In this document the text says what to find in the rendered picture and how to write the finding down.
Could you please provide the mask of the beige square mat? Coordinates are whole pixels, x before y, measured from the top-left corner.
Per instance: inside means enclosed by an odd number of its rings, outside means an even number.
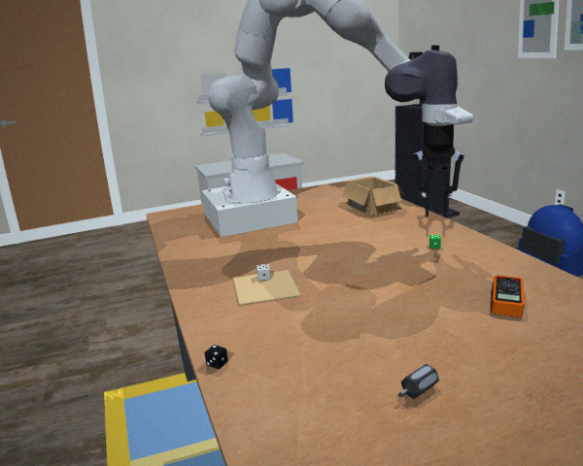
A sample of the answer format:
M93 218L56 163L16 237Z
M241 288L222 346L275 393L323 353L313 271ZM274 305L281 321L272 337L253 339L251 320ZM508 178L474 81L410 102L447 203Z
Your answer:
M233 278L239 306L301 296L289 270L270 272L270 280L257 274Z

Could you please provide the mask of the white die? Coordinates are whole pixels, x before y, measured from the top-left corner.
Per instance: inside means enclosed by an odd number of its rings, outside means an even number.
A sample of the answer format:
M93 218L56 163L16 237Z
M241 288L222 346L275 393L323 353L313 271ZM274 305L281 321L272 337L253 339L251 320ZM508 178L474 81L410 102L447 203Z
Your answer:
M269 264L262 264L257 266L257 276L259 281L270 280Z

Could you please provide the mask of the orange digital multimeter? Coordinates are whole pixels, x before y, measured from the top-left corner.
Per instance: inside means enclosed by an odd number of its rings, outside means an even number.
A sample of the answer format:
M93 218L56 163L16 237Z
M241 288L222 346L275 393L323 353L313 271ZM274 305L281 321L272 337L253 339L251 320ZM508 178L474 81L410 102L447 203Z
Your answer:
M525 306L523 279L507 276L494 276L492 308L496 315L523 315Z

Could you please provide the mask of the green die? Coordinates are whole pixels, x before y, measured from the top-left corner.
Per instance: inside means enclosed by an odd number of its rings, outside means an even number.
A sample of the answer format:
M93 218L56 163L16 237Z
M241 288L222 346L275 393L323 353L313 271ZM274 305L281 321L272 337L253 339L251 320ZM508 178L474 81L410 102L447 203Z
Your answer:
M440 249L441 246L441 236L440 235L429 235L429 247L431 249Z

